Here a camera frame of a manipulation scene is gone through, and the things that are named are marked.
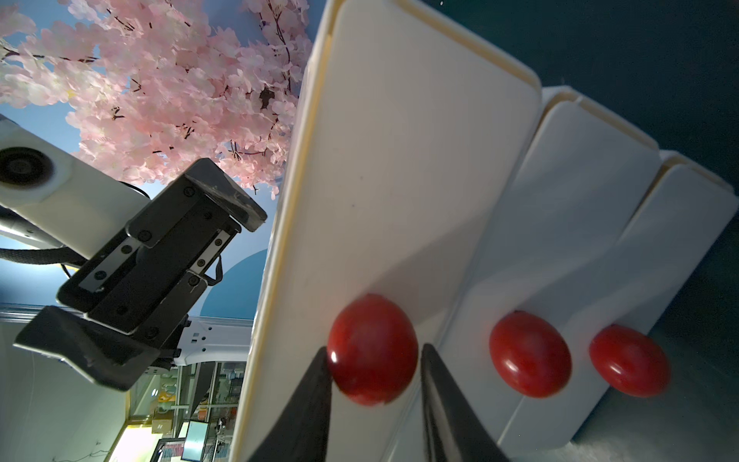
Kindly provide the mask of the red bottom drawer knob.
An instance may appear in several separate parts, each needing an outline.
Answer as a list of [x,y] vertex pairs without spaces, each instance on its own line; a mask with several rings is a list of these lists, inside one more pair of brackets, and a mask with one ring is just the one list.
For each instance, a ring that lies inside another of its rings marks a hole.
[[623,325],[602,329],[590,343],[589,356],[600,376],[629,396],[660,395],[671,381],[664,350],[645,334]]

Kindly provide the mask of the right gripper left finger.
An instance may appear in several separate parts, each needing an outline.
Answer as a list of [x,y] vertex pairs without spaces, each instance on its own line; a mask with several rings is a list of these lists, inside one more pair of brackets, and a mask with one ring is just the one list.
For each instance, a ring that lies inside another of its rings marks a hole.
[[327,348],[322,346],[273,428],[248,461],[325,461],[332,385]]

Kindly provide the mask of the cream drawer cabinet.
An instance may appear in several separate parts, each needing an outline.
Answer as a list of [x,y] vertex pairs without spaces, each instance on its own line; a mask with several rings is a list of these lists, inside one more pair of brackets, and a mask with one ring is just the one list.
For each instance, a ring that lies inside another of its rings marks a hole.
[[734,1],[328,1],[269,245],[230,457],[331,325],[378,294],[502,450],[738,457]]

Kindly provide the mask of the red top drawer knob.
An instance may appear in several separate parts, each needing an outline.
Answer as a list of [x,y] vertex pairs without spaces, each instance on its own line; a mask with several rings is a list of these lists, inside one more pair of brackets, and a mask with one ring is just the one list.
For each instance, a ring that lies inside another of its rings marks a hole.
[[393,402],[411,383],[419,360],[415,329],[388,298],[368,294],[348,304],[328,336],[329,371],[353,402]]

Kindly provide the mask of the red middle drawer knob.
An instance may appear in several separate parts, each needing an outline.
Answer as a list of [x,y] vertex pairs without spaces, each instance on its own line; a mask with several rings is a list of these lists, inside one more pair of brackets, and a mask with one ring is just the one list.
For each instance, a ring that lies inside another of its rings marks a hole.
[[504,316],[489,337],[489,352],[502,380],[529,398],[548,398],[565,388],[573,371],[563,337],[543,319],[523,311]]

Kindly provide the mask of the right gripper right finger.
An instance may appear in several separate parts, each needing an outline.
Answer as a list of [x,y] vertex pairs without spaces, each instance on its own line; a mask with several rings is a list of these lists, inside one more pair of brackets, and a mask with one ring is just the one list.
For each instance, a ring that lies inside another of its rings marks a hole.
[[431,344],[421,349],[421,397],[426,460],[508,461]]

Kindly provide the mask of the red drawer knob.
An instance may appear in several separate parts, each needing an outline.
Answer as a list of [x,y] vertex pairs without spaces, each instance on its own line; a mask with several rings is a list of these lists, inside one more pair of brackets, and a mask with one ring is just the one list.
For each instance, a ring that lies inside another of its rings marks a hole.
[[415,329],[388,298],[368,294],[348,304],[328,336],[329,371],[353,402],[393,402],[411,383],[419,360]]
[[489,337],[489,352],[502,380],[529,398],[548,398],[565,388],[573,371],[563,337],[543,319],[523,311],[504,316]]
[[589,356],[600,376],[629,396],[660,395],[671,381],[664,350],[645,334],[623,325],[602,329],[590,343]]

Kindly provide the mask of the pink cherry blossom tree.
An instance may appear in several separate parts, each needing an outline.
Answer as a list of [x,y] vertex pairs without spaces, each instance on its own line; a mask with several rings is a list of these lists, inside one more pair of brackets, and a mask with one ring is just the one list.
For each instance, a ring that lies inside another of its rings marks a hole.
[[211,26],[200,1],[69,1],[74,24],[39,29],[1,10],[1,100],[69,105],[79,160],[128,183],[214,161],[241,187],[277,191],[312,51],[306,1],[246,1],[263,37]]

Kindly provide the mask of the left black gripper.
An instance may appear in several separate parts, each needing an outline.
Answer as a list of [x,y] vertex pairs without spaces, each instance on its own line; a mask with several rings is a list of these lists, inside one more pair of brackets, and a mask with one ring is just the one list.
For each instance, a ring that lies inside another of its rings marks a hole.
[[223,279],[221,254],[240,225],[267,212],[212,160],[201,158],[77,271],[13,345],[59,359],[88,381],[119,391],[161,358],[178,325]]

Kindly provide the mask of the cream top drawer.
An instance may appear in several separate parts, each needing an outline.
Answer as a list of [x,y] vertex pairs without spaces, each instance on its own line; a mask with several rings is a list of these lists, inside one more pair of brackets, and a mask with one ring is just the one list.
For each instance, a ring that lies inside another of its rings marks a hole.
[[542,110],[536,73],[421,1],[329,1],[302,85],[231,457],[273,428],[350,302],[421,342],[456,306]]

